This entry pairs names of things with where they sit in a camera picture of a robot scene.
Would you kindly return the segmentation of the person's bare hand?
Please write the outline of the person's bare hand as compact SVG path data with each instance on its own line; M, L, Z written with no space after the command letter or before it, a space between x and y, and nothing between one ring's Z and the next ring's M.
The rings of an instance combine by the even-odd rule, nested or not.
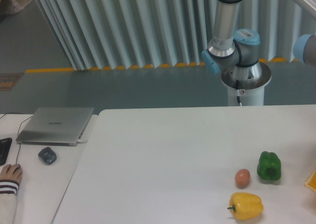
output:
M15 169L15 164L5 165L2 168L2 171L0 172L0 180L13 182L19 185L23 176L23 170L22 168L16 171L14 169Z

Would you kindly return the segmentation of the forearm in striped-cuff sleeve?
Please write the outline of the forearm in striped-cuff sleeve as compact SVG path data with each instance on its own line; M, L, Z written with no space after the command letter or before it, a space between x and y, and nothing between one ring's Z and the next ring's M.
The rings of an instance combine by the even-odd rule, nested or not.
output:
M12 224L16 212L16 193L19 183L12 180L0 181L0 223Z

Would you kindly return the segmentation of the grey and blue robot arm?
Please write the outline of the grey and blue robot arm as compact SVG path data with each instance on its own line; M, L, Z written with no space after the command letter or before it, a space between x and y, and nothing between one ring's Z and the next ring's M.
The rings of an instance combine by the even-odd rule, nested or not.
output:
M239 5L244 0L217 0L213 37L208 48L202 52L206 66L220 72L223 82L268 82L271 79L269 67L259 63L260 36L251 29L236 29ZM315 35L297 35L295 27L303 25L295 8L280 7L277 10L277 21L266 20L277 29L268 29L273 33L272 41L278 34L287 36L278 46L292 46L293 55L299 61L315 66Z

